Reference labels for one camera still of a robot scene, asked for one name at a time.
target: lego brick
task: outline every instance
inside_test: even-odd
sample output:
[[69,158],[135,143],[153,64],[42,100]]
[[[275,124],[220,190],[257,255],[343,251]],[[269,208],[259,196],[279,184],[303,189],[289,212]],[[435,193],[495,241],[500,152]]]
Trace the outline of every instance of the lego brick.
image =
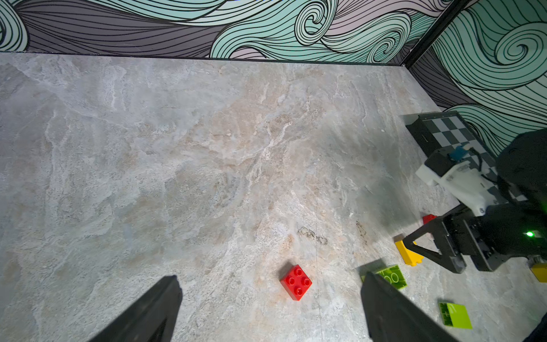
[[453,303],[439,303],[439,309],[444,325],[460,329],[473,329],[465,306]]
[[310,288],[312,282],[302,268],[296,265],[281,280],[281,285],[283,285],[293,300],[300,300]]
[[410,266],[416,266],[417,264],[422,263],[423,256],[406,248],[402,240],[395,242],[395,245],[397,246],[397,249],[399,250],[399,253],[401,254],[401,257],[403,258],[405,264]]
[[436,218],[435,215],[432,215],[432,214],[425,215],[424,217],[422,217],[423,224],[427,224],[429,221],[431,221],[434,218]]
[[[393,285],[394,288],[400,290],[406,287],[406,280],[403,277],[403,273],[399,269],[399,265],[393,265],[388,268],[384,268],[376,272],[376,274],[381,275],[387,282]],[[361,280],[365,281],[365,276],[361,276]]]
[[535,264],[530,269],[539,282],[547,282],[547,263]]

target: swirl pattern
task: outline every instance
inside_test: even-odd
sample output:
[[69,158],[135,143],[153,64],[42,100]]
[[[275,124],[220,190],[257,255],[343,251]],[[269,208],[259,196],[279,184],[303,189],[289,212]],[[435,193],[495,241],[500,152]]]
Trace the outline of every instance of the swirl pattern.
[[0,51],[24,51],[28,44],[25,25],[7,0],[0,0]]
[[547,8],[540,0],[479,0],[462,11],[411,73],[499,153],[547,127]]
[[0,0],[0,50],[395,63],[450,2]]

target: white robot part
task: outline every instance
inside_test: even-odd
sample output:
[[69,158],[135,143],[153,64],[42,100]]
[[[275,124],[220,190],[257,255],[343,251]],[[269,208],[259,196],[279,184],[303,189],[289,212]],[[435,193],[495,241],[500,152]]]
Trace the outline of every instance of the white robot part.
[[488,192],[494,184],[481,177],[479,170],[471,169],[469,164],[466,160],[454,165],[442,177],[424,164],[416,175],[429,186],[440,184],[468,206],[475,216],[483,216],[488,206],[498,204],[496,197]]

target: black metal frame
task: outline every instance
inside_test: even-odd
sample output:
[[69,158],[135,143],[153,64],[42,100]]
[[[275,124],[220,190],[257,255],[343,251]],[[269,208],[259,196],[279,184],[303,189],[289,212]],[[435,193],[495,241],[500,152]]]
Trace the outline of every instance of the black metal frame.
[[88,342],[169,342],[182,290],[176,276],[165,276]]
[[453,0],[452,3],[443,11],[433,25],[429,28],[426,34],[412,48],[410,53],[403,59],[401,66],[410,67],[420,59],[420,57],[431,47],[433,42],[441,35],[441,33],[450,25],[452,20],[465,9],[471,0]]
[[361,301],[374,342],[458,342],[378,274],[366,274]]
[[[480,236],[477,218],[471,209],[460,204],[441,217],[421,226],[403,239],[409,250],[427,257],[453,273],[465,271],[463,255],[471,260],[479,271],[493,272],[513,256],[498,253]],[[430,233],[440,253],[414,244],[420,236]]]

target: teal wave design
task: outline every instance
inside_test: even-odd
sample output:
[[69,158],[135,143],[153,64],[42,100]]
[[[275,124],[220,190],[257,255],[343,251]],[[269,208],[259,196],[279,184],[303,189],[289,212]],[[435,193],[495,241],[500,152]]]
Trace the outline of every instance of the teal wave design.
[[481,105],[459,105],[449,110],[457,111],[495,154],[499,154],[517,135],[547,127],[547,123],[530,121]]
[[421,37],[435,18],[391,12],[337,36],[325,36],[337,1],[279,2],[229,26],[217,37],[210,56],[229,58],[249,47],[266,58],[293,61],[383,63],[410,39]]
[[[28,38],[13,7],[25,0],[0,1],[0,27],[6,28],[0,50],[22,51]],[[417,11],[392,11],[350,32],[327,36],[339,0],[87,1],[186,26],[230,25],[213,43],[210,57],[216,58],[230,58],[237,49],[251,47],[276,60],[383,63],[405,43],[418,40],[436,19]]]
[[0,0],[0,51],[25,51],[28,34],[25,24],[7,0]]
[[196,19],[220,7],[226,0],[88,0],[147,18],[169,21]]
[[479,103],[454,106],[492,151],[547,127],[547,9],[539,0],[481,0],[432,48],[452,80]]

